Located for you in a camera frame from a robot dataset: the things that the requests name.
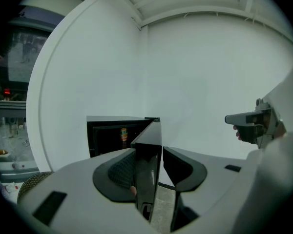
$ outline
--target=white robot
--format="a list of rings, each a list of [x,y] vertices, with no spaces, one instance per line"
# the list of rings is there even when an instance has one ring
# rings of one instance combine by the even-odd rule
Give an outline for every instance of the white robot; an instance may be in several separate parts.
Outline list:
[[[162,147],[160,120],[148,120],[131,148],[70,164],[38,184],[20,214],[38,233],[156,233],[148,221],[162,150],[176,188],[176,234],[257,233],[291,202],[293,69],[254,112],[226,116],[243,141],[258,145],[246,160]]]

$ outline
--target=ceiling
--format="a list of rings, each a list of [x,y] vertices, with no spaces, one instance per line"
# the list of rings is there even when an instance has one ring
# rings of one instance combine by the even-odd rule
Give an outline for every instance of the ceiling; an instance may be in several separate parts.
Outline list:
[[[138,27],[175,15],[215,12],[273,28],[293,42],[293,32],[272,0],[120,0]]]

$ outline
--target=black slot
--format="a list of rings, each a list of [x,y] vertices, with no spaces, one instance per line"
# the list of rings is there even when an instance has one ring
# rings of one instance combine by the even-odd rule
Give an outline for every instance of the black slot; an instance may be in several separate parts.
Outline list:
[[[66,196],[66,193],[52,192],[34,212],[33,216],[41,223],[49,225]]]
[[[228,165],[228,166],[225,166],[225,169],[228,169],[228,170],[231,170],[231,171],[238,173],[241,170],[241,167],[234,166],[234,165]]]

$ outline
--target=white curved wall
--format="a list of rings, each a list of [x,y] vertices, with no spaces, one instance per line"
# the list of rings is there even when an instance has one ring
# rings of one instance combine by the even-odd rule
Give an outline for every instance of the white curved wall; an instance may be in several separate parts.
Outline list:
[[[238,141],[225,115],[252,111],[292,66],[293,46],[250,21],[188,15],[140,32],[112,0],[86,0],[34,67],[27,118],[35,160],[57,170],[89,158],[86,116],[161,117],[163,145],[245,158],[256,146]],[[163,169],[160,181],[171,183]]]
[[[134,115],[139,29],[130,20],[113,0],[86,0],[45,43],[26,114],[40,171],[90,157],[86,116]]]
[[[241,18],[189,15],[144,29],[144,114],[161,117],[163,145],[246,158],[226,115],[250,112],[293,67],[293,45]],[[160,181],[172,185],[164,169]]]

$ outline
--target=gray floor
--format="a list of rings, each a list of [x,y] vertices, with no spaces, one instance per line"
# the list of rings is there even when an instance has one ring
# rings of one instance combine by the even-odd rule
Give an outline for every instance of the gray floor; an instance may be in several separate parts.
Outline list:
[[[157,187],[151,226],[161,234],[170,233],[176,192],[162,186]]]

